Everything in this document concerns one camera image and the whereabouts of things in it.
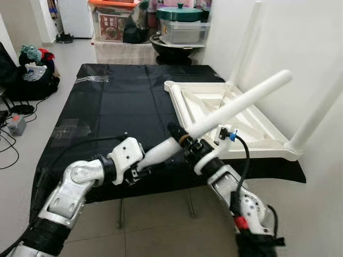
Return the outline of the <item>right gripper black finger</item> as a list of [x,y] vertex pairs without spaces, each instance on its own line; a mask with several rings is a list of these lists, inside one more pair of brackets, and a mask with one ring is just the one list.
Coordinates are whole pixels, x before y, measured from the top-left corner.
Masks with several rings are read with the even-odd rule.
[[189,144],[189,133],[177,123],[169,123],[167,125],[167,130],[170,134],[170,137],[172,137],[172,139],[174,139],[179,146],[186,147]]

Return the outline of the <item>white plastic children table top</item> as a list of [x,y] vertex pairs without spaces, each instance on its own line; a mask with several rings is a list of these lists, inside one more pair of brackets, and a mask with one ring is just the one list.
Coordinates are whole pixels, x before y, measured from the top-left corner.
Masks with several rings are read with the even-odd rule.
[[[194,123],[203,120],[221,106],[243,95],[240,89],[228,82],[165,81],[164,89],[167,93],[172,83],[181,87]],[[255,105],[251,105],[235,117],[227,118],[220,125],[231,125],[237,131],[237,134],[247,143],[251,157],[281,157],[287,161],[297,161],[302,156],[285,149],[284,144],[288,142],[288,139]],[[216,147],[214,138],[218,127],[203,135],[203,139],[212,147]]]

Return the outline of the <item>grey metal table leg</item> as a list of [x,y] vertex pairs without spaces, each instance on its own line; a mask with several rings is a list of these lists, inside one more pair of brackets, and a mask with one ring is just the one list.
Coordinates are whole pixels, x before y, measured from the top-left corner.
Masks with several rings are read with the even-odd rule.
[[125,209],[123,199],[118,200],[118,216],[117,216],[117,229],[123,229],[125,226]]
[[195,206],[193,203],[191,191],[186,190],[185,195],[186,195],[186,203],[187,203],[187,210],[188,210],[189,216],[190,216],[190,218],[196,218],[196,210],[195,210]]

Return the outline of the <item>black tablecloth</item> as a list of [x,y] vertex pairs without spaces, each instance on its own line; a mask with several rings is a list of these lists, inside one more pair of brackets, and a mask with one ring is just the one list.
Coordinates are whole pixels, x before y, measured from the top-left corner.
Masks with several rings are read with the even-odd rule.
[[[36,167],[30,216],[39,213],[42,202],[61,181],[66,166],[75,161],[91,161],[96,154],[105,156],[119,142],[89,142],[71,148],[61,156],[64,149],[84,140],[128,132],[147,151],[169,137],[169,123],[179,124],[169,94],[163,88],[165,81],[225,82],[208,65],[83,64],[77,78],[93,75],[110,76],[110,81],[74,84],[58,118],[58,122],[66,118],[81,118],[92,127],[92,132],[87,137],[71,140],[49,139]],[[307,182],[298,161],[286,161],[281,157],[251,157],[247,180],[251,178]],[[206,180],[197,176],[182,153],[178,153],[164,164],[154,167],[151,176],[133,186],[107,182],[91,189],[86,196],[86,203],[205,186]]]

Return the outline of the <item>black wok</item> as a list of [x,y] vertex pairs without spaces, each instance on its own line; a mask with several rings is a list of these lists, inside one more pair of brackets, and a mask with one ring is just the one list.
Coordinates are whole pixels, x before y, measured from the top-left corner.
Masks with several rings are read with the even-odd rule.
[[191,54],[203,49],[203,47],[165,44],[160,37],[159,34],[149,37],[153,49],[158,54],[156,56],[158,65],[192,65]]

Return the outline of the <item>beige cloth covered stand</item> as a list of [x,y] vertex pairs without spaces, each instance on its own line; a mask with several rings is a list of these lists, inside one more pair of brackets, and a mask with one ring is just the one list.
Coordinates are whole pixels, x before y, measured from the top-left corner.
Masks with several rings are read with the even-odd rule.
[[156,65],[158,54],[150,43],[92,41],[92,45],[100,64]]

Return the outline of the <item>clear tape strip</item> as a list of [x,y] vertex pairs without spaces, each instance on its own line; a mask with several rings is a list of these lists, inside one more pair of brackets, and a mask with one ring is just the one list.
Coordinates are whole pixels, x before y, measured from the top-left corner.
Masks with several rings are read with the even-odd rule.
[[93,76],[86,76],[83,78],[77,78],[75,80],[75,84],[82,83],[82,82],[109,82],[110,76],[107,75],[93,75]]

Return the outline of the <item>black plastic bag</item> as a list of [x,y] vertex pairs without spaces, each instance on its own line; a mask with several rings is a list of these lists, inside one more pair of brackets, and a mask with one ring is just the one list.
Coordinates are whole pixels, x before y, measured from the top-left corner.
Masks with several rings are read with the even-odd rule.
[[140,0],[131,10],[123,27],[123,43],[142,44],[148,41],[148,8],[150,0]]

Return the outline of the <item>green pot lid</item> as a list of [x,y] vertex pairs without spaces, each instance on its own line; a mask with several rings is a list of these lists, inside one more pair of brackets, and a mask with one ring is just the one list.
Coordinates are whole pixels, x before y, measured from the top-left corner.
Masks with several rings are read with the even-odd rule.
[[159,19],[196,22],[203,18],[204,11],[198,8],[184,7],[184,5],[158,7],[156,15]]

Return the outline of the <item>orange lidded storage box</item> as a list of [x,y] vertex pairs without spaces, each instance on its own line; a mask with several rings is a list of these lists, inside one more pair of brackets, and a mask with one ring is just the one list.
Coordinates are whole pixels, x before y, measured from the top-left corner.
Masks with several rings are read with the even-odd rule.
[[125,22],[140,0],[88,0],[95,41],[122,42]]

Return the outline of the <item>grey power box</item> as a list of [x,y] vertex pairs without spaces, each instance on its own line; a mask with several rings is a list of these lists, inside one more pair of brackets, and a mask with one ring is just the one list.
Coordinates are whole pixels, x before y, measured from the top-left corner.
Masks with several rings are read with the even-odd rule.
[[13,137],[23,135],[26,124],[25,117],[22,115],[14,115],[7,121],[8,130]]

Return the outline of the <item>black antenna router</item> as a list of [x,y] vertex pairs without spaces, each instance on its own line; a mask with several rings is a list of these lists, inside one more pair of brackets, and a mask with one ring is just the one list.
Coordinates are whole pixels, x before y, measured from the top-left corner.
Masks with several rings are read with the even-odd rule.
[[12,106],[9,109],[10,112],[20,115],[35,113],[36,108],[28,100],[25,100],[24,96],[17,93],[8,93],[8,98],[12,102]]

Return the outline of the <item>clear plastic bag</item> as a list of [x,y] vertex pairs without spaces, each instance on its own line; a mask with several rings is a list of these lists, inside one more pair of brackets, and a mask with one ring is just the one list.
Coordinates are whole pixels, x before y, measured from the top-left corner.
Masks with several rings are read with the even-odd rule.
[[41,79],[48,71],[48,66],[37,65],[36,62],[30,62],[24,65],[25,73],[22,76],[24,81],[37,81]]

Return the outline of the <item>black floor stand base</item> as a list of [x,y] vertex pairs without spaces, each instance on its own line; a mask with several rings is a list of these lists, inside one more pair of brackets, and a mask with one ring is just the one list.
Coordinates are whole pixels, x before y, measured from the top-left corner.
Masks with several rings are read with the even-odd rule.
[[72,43],[74,41],[74,37],[71,34],[61,33],[58,36],[56,36],[55,41],[57,43]]

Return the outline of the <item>red cloth item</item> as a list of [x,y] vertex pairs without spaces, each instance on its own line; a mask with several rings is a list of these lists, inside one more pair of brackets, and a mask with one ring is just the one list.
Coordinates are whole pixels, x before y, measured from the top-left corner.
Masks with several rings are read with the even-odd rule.
[[54,54],[52,54],[49,50],[45,48],[39,48],[39,51],[41,52],[42,61],[47,62],[47,61],[53,61],[55,59]]

